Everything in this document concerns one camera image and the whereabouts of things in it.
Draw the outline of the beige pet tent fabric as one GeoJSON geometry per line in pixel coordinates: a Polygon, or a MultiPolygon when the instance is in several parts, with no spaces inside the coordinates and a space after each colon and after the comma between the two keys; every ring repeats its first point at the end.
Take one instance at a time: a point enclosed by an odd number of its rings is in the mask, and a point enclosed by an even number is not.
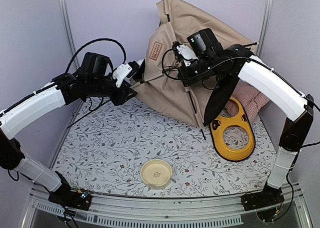
{"type": "Polygon", "coordinates": [[[223,21],[183,0],[157,3],[160,25],[131,84],[161,114],[205,127],[222,111],[255,46],[223,21]]]}

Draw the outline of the yellow double bowl holder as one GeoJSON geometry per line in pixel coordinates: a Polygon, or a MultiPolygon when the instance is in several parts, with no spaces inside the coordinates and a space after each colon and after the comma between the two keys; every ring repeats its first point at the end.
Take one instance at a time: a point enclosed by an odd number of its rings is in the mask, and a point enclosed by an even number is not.
{"type": "Polygon", "coordinates": [[[242,104],[234,97],[229,100],[237,105],[238,112],[232,117],[222,113],[209,124],[209,130],[217,154],[225,160],[240,162],[252,155],[256,140],[242,104]]]}

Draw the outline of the pink checkered cushion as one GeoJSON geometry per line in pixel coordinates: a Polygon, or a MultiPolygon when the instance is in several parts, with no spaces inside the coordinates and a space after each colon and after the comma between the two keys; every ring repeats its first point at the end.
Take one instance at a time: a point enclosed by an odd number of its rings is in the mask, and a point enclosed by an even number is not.
{"type": "Polygon", "coordinates": [[[243,81],[238,82],[232,97],[242,104],[250,123],[254,122],[260,109],[270,101],[255,87],[243,81]]]}

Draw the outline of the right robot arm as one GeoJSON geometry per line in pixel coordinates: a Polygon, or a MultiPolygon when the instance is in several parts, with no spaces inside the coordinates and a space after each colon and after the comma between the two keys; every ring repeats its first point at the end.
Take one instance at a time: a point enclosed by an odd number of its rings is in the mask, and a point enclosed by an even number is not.
{"type": "Polygon", "coordinates": [[[269,206],[278,192],[291,165],[306,139],[313,122],[313,98],[305,95],[284,80],[273,69],[255,56],[247,46],[234,44],[221,46],[176,47],[177,58],[182,63],[178,79],[184,86],[217,77],[217,87],[211,92],[203,125],[208,125],[219,115],[231,97],[239,80],[249,83],[266,95],[286,115],[285,126],[279,141],[280,152],[258,201],[269,206]]]}

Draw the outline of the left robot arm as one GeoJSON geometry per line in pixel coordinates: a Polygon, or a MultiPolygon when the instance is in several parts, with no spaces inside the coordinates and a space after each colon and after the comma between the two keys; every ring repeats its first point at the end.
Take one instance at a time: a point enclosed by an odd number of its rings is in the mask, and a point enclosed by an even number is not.
{"type": "Polygon", "coordinates": [[[64,205],[74,201],[69,184],[57,172],[43,166],[39,161],[21,151],[16,135],[47,113],[88,97],[108,97],[114,105],[122,105],[136,95],[125,81],[133,68],[124,63],[105,75],[79,69],[73,74],[59,75],[31,97],[12,109],[0,114],[0,166],[25,175],[32,182],[43,185],[64,205]]]}

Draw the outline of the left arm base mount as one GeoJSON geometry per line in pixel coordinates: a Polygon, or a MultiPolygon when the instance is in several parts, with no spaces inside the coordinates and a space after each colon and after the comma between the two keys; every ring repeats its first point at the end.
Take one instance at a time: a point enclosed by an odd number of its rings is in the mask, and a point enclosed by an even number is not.
{"type": "Polygon", "coordinates": [[[72,191],[69,188],[60,187],[57,191],[49,194],[50,202],[59,204],[63,207],[71,207],[88,211],[92,202],[92,195],[84,192],[72,191]]]}

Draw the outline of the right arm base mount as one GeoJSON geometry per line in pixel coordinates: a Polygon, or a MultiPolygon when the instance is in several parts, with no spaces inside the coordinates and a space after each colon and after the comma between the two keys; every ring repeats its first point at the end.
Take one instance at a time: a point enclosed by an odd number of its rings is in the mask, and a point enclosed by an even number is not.
{"type": "Polygon", "coordinates": [[[276,195],[270,192],[247,192],[241,197],[241,203],[245,211],[255,210],[258,219],[264,223],[273,222],[284,202],[282,193],[276,195]]]}

